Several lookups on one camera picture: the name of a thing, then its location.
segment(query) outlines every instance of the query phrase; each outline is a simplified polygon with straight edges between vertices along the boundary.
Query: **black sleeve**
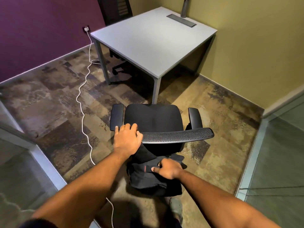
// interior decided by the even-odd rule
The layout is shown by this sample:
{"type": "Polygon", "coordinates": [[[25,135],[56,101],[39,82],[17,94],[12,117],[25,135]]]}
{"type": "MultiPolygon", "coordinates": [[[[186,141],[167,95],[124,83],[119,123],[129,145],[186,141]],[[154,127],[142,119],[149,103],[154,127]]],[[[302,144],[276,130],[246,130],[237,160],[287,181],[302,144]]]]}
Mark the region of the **black sleeve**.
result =
{"type": "Polygon", "coordinates": [[[58,228],[58,227],[47,220],[36,218],[26,221],[19,228],[58,228]]]}

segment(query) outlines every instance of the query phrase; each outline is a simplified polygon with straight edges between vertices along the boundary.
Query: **black armrest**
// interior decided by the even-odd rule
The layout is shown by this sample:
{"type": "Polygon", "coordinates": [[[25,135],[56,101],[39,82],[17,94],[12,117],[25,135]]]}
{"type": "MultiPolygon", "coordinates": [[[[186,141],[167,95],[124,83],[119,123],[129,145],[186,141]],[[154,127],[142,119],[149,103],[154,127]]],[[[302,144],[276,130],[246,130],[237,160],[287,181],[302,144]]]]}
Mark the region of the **black armrest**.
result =
{"type": "Polygon", "coordinates": [[[110,117],[110,130],[115,131],[115,127],[121,127],[123,125],[123,104],[114,104],[111,110],[110,117]]]}
{"type": "Polygon", "coordinates": [[[188,108],[188,112],[191,129],[203,128],[203,123],[201,115],[199,114],[199,110],[196,108],[188,108]]]}
{"type": "Polygon", "coordinates": [[[214,137],[214,133],[210,128],[162,133],[143,132],[142,134],[143,144],[183,143],[205,140],[214,137]]]}

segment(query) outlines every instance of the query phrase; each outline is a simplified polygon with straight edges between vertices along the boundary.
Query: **desk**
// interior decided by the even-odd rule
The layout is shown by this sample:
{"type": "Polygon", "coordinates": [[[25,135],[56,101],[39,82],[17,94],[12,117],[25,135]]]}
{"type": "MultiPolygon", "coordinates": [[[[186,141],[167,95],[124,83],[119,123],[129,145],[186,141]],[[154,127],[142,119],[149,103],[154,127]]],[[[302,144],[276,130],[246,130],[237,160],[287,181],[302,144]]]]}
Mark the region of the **desk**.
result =
{"type": "Polygon", "coordinates": [[[186,18],[197,24],[191,28],[167,18],[170,14],[179,16],[159,7],[91,33],[108,84],[110,79],[100,43],[153,77],[152,104],[156,104],[162,76],[217,31],[186,18]]]}

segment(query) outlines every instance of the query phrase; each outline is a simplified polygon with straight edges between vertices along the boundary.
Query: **person's left arm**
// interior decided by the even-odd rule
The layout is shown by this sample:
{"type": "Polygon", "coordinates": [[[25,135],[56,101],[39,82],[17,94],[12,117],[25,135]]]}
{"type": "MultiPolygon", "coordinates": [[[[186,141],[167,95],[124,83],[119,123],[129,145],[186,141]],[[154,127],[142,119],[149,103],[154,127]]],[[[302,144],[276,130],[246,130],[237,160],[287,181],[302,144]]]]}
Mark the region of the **person's left arm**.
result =
{"type": "Polygon", "coordinates": [[[142,134],[137,125],[115,128],[114,151],[85,174],[62,188],[35,211],[32,218],[42,218],[58,228],[89,227],[104,205],[122,164],[138,150],[142,134]]]}

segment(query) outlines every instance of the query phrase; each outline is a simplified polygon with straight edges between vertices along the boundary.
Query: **wall socket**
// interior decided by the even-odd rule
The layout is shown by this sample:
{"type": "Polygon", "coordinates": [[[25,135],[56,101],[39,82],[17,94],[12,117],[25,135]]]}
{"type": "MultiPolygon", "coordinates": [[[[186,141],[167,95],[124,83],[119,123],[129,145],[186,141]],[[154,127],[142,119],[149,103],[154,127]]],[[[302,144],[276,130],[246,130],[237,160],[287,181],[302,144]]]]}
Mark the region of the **wall socket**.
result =
{"type": "Polygon", "coordinates": [[[82,30],[83,30],[83,32],[84,32],[85,34],[87,34],[87,32],[88,32],[88,33],[91,32],[91,29],[90,29],[89,25],[82,27],[82,30]]]}

